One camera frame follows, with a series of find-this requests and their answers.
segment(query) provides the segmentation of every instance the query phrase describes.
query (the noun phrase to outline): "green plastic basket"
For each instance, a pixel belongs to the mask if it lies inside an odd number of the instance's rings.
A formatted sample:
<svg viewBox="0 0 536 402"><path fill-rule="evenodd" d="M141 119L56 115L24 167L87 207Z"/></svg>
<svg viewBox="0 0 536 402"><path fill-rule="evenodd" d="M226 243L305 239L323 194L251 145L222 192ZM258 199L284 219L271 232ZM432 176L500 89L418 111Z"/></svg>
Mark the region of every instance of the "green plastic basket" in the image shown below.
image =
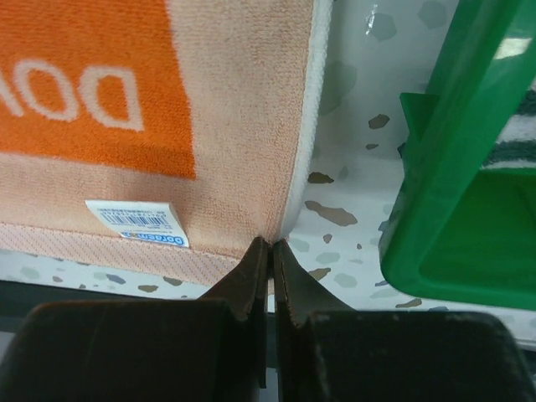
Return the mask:
<svg viewBox="0 0 536 402"><path fill-rule="evenodd" d="M426 94L402 94L405 180L382 272L422 297L536 310L536 171L482 171L536 75L535 0L461 0Z"/></svg>

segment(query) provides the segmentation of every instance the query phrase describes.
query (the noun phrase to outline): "speckled surface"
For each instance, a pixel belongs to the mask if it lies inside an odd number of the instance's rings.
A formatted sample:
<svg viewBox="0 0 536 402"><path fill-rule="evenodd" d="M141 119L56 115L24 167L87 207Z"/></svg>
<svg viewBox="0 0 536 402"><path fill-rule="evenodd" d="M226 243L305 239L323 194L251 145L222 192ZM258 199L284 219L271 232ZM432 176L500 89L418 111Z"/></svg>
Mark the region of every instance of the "speckled surface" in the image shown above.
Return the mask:
<svg viewBox="0 0 536 402"><path fill-rule="evenodd" d="M337 0L333 4L317 140L290 244L329 291L358 309L476 310L536 345L536 313L420 299L393 289L378 242L402 181L407 126L399 93L422 92L457 0ZM161 276L0 251L0 280L179 299L206 287ZM273 297L268 301L274 309Z"/></svg>

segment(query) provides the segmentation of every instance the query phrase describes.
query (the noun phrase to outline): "product tag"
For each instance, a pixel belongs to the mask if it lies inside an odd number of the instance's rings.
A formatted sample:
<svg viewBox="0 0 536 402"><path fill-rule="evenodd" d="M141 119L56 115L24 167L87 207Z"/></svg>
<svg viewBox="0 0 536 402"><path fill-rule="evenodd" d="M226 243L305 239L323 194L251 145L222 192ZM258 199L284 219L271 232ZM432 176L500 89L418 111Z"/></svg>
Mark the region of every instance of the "product tag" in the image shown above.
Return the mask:
<svg viewBox="0 0 536 402"><path fill-rule="evenodd" d="M88 199L85 205L102 224L122 237L189 247L170 203Z"/></svg>

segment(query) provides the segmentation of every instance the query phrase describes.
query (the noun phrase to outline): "orange towel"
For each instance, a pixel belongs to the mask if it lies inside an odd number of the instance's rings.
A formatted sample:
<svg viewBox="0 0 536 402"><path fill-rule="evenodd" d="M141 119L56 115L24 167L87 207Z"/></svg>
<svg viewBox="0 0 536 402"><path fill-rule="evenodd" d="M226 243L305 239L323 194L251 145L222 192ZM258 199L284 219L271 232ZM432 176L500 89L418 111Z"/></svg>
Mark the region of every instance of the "orange towel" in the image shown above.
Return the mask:
<svg viewBox="0 0 536 402"><path fill-rule="evenodd" d="M4 1L0 151L195 178L167 15L163 0Z"/></svg>
<svg viewBox="0 0 536 402"><path fill-rule="evenodd" d="M209 284L287 235L331 5L5 0L0 248ZM87 199L171 203L191 250L123 239Z"/></svg>

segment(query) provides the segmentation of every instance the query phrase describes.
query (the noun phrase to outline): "barcode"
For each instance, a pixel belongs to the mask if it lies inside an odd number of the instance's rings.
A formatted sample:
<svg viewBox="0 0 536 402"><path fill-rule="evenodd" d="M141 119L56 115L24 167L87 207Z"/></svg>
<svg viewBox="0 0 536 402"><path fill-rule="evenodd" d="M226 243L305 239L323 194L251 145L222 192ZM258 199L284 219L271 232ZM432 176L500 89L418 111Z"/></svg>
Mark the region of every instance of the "barcode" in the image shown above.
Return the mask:
<svg viewBox="0 0 536 402"><path fill-rule="evenodd" d="M139 226L157 225L169 226L163 217L157 216L136 216L136 215L104 215L106 220L112 224L137 224Z"/></svg>

